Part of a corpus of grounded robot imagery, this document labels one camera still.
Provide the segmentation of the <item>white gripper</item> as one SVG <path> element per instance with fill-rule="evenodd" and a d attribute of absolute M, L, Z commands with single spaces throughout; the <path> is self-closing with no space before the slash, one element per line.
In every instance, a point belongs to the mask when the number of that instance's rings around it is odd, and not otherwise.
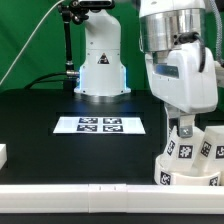
<path fill-rule="evenodd" d="M 191 114 L 214 111 L 218 103 L 214 59 L 205 48 L 205 67 L 199 71 L 200 46 L 198 42 L 183 44 L 172 50 L 159 63 L 151 53 L 145 55 L 151 92 L 170 104 L 165 106 L 167 125 L 178 125 L 179 136 L 193 136 L 195 116 Z"/>

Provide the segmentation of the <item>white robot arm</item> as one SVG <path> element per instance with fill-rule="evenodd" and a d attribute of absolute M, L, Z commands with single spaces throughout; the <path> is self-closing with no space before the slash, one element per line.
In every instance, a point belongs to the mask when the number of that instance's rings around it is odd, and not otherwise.
<path fill-rule="evenodd" d="M 128 91 L 120 63 L 120 25 L 107 13 L 113 0 L 78 0 L 85 20 L 86 59 L 77 91 L 93 99 Z M 140 0 L 140 49 L 151 92 L 178 121 L 182 138 L 194 118 L 218 102 L 215 61 L 204 44 L 204 0 Z"/>

